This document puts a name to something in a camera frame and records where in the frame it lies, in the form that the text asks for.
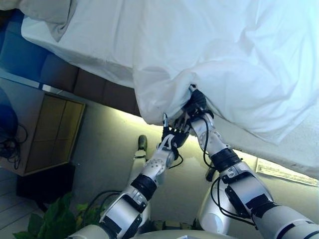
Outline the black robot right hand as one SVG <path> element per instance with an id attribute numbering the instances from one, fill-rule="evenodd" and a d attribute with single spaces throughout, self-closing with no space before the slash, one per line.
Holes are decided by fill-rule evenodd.
<path id="1" fill-rule="evenodd" d="M 189 90 L 191 96 L 183 106 L 183 110 L 192 118 L 206 108 L 206 97 L 194 84 L 190 85 Z"/>

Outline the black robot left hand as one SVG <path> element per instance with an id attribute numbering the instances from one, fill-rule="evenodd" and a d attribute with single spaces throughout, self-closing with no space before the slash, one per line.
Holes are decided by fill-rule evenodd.
<path id="1" fill-rule="evenodd" d="M 175 148 L 182 147 L 191 130 L 189 117 L 186 115 L 186 113 L 182 113 L 182 115 L 173 121 L 172 125 L 169 125 L 167 114 L 164 113 L 162 116 L 162 122 L 163 131 L 161 143 L 163 143 L 165 138 L 167 138 L 165 146 L 171 146 Z"/>

